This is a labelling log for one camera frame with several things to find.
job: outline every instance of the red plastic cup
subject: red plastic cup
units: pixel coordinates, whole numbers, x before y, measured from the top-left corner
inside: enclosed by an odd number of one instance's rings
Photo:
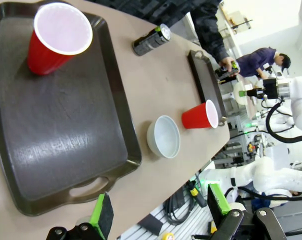
[[[186,129],[217,128],[219,117],[215,104],[207,100],[182,114],[182,124]]]
[[[35,74],[50,74],[84,52],[92,38],[91,24],[81,11],[62,2],[46,4],[34,17],[27,65]]]

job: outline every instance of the bolt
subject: bolt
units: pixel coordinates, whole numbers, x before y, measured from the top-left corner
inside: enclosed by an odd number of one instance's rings
[[[263,210],[259,211],[259,214],[260,214],[261,216],[267,215],[266,211],[263,211]]]
[[[238,211],[233,211],[233,212],[231,213],[231,215],[232,215],[233,217],[239,217],[239,216],[240,216],[240,213],[239,213]]]
[[[60,235],[61,233],[62,233],[62,230],[61,230],[61,229],[56,229],[56,230],[55,230],[55,234],[56,234],[56,235]]]
[[[86,231],[87,229],[88,229],[88,226],[87,226],[87,225],[82,225],[82,226],[81,226],[81,230],[82,230],[82,231]]]

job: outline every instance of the purple shirt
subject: purple shirt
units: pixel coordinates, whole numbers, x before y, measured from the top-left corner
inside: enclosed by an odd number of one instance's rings
[[[258,74],[257,69],[264,70],[264,64],[270,66],[275,63],[276,50],[271,47],[260,48],[248,55],[238,58],[236,61],[240,66],[240,74],[243,77],[251,77]]]

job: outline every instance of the bowl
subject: bowl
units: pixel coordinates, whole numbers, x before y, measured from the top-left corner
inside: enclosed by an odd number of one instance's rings
[[[166,115],[160,116],[148,128],[147,144],[159,157],[172,159],[180,150],[180,133],[175,121]]]

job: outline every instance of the tray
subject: tray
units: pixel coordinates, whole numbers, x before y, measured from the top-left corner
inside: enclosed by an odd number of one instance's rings
[[[210,99],[216,106],[219,126],[227,120],[227,112],[210,59],[202,51],[191,50],[187,56],[201,103]]]
[[[29,216],[96,199],[142,158],[103,18],[85,13],[93,41],[84,53],[47,76],[29,71],[33,18],[50,2],[0,4],[0,159]],[[70,194],[98,177],[107,179],[102,189]]]

